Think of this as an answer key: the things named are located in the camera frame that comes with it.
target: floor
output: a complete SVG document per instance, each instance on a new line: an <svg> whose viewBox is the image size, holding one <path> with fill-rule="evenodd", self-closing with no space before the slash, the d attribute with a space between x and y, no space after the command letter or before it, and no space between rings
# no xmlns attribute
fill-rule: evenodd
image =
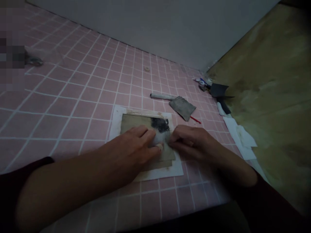
<svg viewBox="0 0 311 233"><path fill-rule="evenodd" d="M232 116L254 137L270 184L310 214L310 27L300 9L276 5L208 76L230 86Z"/></svg>
<svg viewBox="0 0 311 233"><path fill-rule="evenodd" d="M115 105L172 114L173 124L204 127L239 154L215 100L188 67L25 5L25 48L41 67L25 66L25 90L0 94L0 172L46 156L56 161L107 142ZM195 105L185 122L167 100L150 93L180 95ZM121 231L193 213L230 201L211 170L182 158L183 176L132 183L87 203L44 232Z"/></svg>

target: red pen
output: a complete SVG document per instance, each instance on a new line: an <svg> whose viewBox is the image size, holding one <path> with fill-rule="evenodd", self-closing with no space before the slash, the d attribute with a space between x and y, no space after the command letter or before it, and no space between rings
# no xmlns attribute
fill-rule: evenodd
<svg viewBox="0 0 311 233"><path fill-rule="evenodd" d="M190 118L191 118L191 119L193 119L193 120L195 120L196 122L198 122L198 123L202 124L202 123L201 123L201 122L199 122L196 118L194 118L194 117L192 117L192 116L190 116Z"/></svg>

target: pink tile floor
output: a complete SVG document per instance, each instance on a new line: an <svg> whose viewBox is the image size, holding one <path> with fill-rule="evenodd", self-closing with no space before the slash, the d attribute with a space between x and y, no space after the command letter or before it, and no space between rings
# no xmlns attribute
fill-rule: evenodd
<svg viewBox="0 0 311 233"><path fill-rule="evenodd" d="M239 154L215 100L192 78L202 75L108 36L25 5L25 46L45 64L25 67L25 91L0 94L0 171L45 156L56 161L104 144L115 105L170 112L174 125L203 127ZM145 72L143 67L150 67ZM180 95L197 106L185 122L151 92ZM133 229L219 205L230 197L212 170L182 158L184 176L132 183L68 214L44 232Z"/></svg>

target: white wall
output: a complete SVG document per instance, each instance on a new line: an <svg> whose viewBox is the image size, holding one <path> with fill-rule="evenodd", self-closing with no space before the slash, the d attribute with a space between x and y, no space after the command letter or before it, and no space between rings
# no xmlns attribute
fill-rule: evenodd
<svg viewBox="0 0 311 233"><path fill-rule="evenodd" d="M174 62L206 70L278 0L29 0Z"/></svg>

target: dark sleeve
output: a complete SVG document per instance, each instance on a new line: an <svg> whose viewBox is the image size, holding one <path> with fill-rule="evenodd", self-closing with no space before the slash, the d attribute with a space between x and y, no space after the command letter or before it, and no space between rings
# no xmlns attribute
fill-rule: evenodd
<svg viewBox="0 0 311 233"><path fill-rule="evenodd" d="M16 171L0 175L0 232L18 232L15 224L15 208L19 193L34 170L53 162L51 157L45 157Z"/></svg>
<svg viewBox="0 0 311 233"><path fill-rule="evenodd" d="M305 218L258 173L257 176L258 182L253 187L241 187L224 180L251 232L304 232Z"/></svg>

